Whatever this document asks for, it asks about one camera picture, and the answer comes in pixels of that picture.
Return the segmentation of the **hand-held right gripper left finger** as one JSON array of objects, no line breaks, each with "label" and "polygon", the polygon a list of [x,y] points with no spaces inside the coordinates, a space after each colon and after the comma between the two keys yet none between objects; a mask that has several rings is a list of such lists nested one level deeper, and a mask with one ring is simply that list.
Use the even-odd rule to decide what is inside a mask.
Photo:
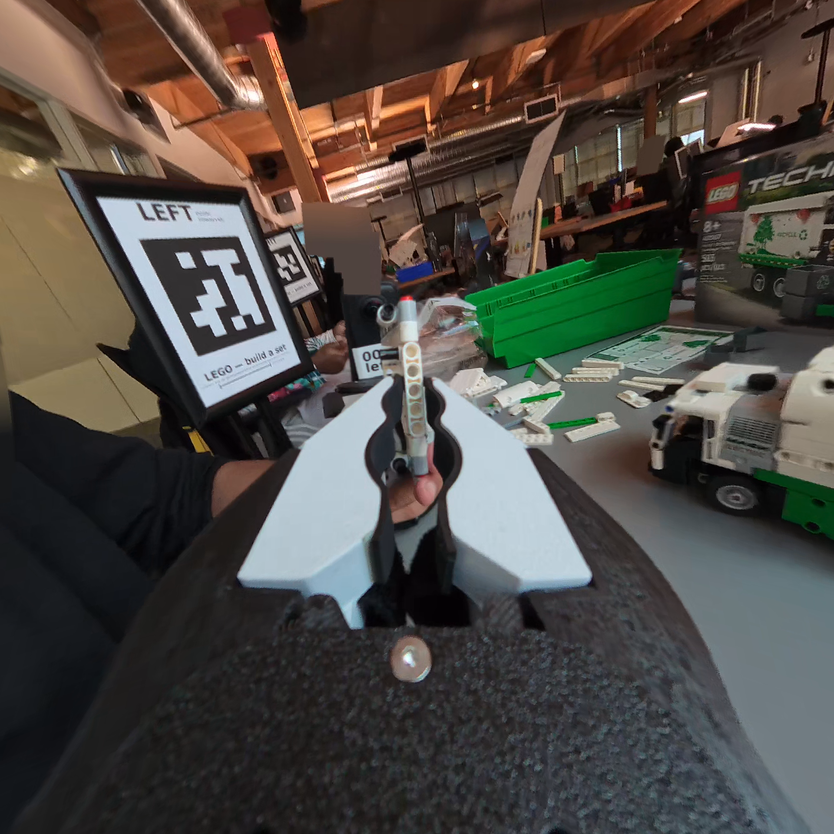
[{"label": "hand-held right gripper left finger", "polygon": [[237,578],[250,589],[332,597],[351,629],[395,554],[381,473],[394,453],[400,379],[384,377],[303,446]]}]

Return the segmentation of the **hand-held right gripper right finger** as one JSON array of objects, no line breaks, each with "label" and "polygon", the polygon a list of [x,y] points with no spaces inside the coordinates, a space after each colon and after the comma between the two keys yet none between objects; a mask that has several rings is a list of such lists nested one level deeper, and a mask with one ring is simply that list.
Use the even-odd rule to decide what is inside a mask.
[{"label": "hand-held right gripper right finger", "polygon": [[449,593],[526,593],[588,586],[592,580],[531,455],[446,383],[425,383],[434,428],[434,559]]}]

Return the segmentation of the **grey lego beam assembly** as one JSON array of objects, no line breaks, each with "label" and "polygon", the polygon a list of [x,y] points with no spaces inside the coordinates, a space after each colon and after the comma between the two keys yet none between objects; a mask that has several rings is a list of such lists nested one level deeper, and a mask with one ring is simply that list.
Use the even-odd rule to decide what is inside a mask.
[{"label": "grey lego beam assembly", "polygon": [[403,452],[415,477],[430,472],[429,452],[434,442],[425,398],[420,323],[416,302],[402,296],[396,304],[379,307],[377,324],[381,330],[383,374],[399,375],[404,384],[401,426]]}]

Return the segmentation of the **person's left forearm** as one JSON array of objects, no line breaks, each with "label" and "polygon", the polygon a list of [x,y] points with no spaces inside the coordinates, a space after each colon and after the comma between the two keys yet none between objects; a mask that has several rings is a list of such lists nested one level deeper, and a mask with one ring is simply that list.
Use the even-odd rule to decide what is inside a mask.
[{"label": "person's left forearm", "polygon": [[275,465],[158,450],[2,395],[2,529],[68,585],[165,571]]}]

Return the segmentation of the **pile of white lego pieces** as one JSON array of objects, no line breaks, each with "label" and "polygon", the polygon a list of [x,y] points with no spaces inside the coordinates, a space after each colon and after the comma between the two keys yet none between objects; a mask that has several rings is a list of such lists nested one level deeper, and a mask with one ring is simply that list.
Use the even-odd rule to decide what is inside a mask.
[{"label": "pile of white lego pieces", "polygon": [[610,411],[573,420],[556,420],[552,414],[566,400],[567,385],[613,383],[625,368],[620,361],[588,358],[570,373],[561,374],[538,358],[517,384],[510,385],[483,368],[471,368],[458,371],[450,387],[526,447],[544,447],[558,434],[569,443],[578,443],[620,430]]}]

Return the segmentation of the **white and green lego truck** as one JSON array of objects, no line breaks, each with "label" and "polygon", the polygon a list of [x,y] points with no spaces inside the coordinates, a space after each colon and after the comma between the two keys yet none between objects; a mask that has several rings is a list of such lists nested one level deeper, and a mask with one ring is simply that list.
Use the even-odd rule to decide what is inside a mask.
[{"label": "white and green lego truck", "polygon": [[833,348],[794,374],[718,364],[652,422],[649,470],[730,516],[779,516],[833,539]]}]

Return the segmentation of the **grey lego piece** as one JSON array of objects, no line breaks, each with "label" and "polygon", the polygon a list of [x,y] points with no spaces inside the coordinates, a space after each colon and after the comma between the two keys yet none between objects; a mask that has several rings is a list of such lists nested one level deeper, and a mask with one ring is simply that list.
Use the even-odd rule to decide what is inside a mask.
[{"label": "grey lego piece", "polygon": [[759,326],[744,328],[733,334],[725,334],[705,350],[704,360],[721,363],[729,361],[729,357],[732,355],[763,349],[766,346],[768,334],[769,331],[766,328]]}]

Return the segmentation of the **lego set box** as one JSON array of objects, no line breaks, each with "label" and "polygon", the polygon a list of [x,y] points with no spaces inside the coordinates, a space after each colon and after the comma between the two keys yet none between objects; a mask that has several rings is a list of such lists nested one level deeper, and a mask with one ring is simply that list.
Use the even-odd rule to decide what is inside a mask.
[{"label": "lego set box", "polygon": [[695,319],[832,333],[832,135],[706,172],[699,199]]}]

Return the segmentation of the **person's left hand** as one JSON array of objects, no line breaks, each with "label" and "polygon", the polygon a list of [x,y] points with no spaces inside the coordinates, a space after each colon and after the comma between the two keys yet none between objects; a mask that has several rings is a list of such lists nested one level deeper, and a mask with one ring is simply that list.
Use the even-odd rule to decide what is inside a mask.
[{"label": "person's left hand", "polygon": [[394,478],[388,485],[393,523],[411,523],[424,515],[436,501],[442,486],[442,477],[435,468],[421,476],[406,473]]}]

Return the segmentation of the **clear plastic bag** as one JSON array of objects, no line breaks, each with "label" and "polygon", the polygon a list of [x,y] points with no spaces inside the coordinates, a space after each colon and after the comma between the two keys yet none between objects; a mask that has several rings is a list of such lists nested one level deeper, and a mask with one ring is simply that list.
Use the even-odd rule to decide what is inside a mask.
[{"label": "clear plastic bag", "polygon": [[460,370],[484,368],[482,329],[473,304],[455,295],[415,303],[424,374],[445,382]]}]

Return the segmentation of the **green plastic bin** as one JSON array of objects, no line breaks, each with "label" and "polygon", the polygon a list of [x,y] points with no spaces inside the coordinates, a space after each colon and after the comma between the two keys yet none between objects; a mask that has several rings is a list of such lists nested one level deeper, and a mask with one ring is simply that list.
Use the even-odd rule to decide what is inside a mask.
[{"label": "green plastic bin", "polygon": [[601,253],[466,296],[508,369],[666,320],[678,248]]}]

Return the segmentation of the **green printed sticker sheet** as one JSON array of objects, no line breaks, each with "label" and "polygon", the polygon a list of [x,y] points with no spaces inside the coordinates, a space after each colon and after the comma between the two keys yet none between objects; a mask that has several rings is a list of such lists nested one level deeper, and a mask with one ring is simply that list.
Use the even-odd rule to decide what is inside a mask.
[{"label": "green printed sticker sheet", "polygon": [[702,357],[710,346],[732,336],[725,331],[662,325],[596,351],[587,359],[619,362],[625,369],[658,376]]}]

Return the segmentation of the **white standing banner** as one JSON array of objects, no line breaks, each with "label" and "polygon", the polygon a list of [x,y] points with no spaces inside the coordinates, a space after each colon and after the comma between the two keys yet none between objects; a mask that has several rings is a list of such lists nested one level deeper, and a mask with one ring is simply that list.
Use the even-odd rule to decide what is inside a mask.
[{"label": "white standing banner", "polygon": [[539,187],[559,137],[565,111],[534,138],[510,209],[505,275],[523,278],[536,265],[541,226]]}]

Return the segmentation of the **silver ventilation duct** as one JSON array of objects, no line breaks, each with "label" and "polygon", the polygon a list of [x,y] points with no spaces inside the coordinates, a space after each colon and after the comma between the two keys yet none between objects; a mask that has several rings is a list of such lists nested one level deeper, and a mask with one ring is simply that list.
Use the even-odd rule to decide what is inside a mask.
[{"label": "silver ventilation duct", "polygon": [[232,74],[220,51],[184,1],[137,1],[174,51],[209,90],[233,111],[266,112],[268,106],[256,78]]}]

